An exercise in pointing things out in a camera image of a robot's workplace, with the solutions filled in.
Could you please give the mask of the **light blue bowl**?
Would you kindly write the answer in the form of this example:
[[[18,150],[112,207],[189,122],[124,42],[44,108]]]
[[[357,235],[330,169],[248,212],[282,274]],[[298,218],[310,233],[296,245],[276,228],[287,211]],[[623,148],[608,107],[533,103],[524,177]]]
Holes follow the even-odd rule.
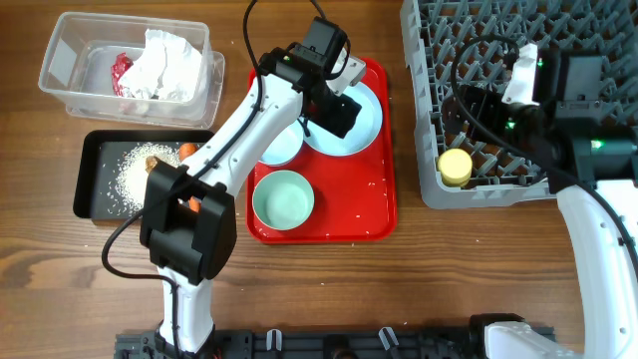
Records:
[[[287,165],[299,153],[303,143],[303,128],[298,121],[295,121],[273,140],[259,161],[270,167]]]

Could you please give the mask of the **yellow plastic cup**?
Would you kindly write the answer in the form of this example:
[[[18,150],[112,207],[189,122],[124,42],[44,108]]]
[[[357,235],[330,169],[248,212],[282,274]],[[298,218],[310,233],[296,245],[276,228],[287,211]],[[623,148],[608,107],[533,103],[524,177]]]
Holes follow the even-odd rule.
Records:
[[[437,167],[446,186],[462,187],[471,178],[473,160],[462,149],[449,149],[439,156]]]

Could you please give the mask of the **mint green bowl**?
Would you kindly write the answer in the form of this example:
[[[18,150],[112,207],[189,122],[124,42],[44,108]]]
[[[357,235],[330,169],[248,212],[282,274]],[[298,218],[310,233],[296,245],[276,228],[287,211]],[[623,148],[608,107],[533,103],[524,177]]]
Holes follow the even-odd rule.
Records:
[[[280,231],[303,224],[314,204],[315,194],[310,182],[288,170],[265,176],[252,195],[252,209],[257,218],[267,227]]]

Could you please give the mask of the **orange carrot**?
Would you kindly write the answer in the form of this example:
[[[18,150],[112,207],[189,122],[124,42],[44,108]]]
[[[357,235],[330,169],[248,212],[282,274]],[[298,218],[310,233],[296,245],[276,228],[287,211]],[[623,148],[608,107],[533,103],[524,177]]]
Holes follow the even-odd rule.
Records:
[[[197,145],[193,143],[185,143],[181,145],[178,150],[179,160],[183,162],[185,159],[193,155],[197,150]],[[195,197],[191,197],[188,200],[188,207],[194,212],[199,212],[200,202]]]

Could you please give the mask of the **brown food scrap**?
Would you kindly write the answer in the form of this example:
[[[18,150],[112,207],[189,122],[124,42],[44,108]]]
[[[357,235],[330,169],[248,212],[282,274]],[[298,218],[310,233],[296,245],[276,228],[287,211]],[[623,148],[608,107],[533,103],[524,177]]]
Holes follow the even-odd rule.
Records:
[[[159,159],[156,156],[149,156],[146,158],[146,172],[149,174],[158,164]]]

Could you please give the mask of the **white rice pile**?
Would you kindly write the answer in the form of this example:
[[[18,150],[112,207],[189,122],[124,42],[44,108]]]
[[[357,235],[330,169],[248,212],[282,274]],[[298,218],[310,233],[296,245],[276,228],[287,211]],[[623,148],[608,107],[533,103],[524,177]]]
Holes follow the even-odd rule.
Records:
[[[180,164],[177,148],[157,143],[136,143],[117,159],[116,178],[109,181],[106,192],[107,213],[115,216],[130,215],[145,203],[149,176],[147,160],[157,158],[174,167]]]

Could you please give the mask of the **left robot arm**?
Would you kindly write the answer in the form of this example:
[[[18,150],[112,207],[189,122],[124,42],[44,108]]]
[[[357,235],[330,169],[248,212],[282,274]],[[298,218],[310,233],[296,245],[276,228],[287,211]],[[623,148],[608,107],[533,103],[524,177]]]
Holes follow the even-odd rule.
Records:
[[[342,138],[361,107],[345,90],[364,61],[296,44],[262,55],[252,85],[221,129],[178,167],[159,162],[147,180],[140,241],[163,282],[156,348],[168,358],[210,354],[213,278],[236,242],[235,198],[275,138],[300,117]]]

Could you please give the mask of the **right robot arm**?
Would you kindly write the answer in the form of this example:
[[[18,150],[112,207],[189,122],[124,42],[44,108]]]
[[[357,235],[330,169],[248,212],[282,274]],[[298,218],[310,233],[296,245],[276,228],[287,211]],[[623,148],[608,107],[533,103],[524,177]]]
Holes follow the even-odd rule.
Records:
[[[603,122],[601,55],[512,53],[503,94],[451,81],[459,118],[490,144],[532,161],[570,236],[585,358],[637,355],[637,131]]]

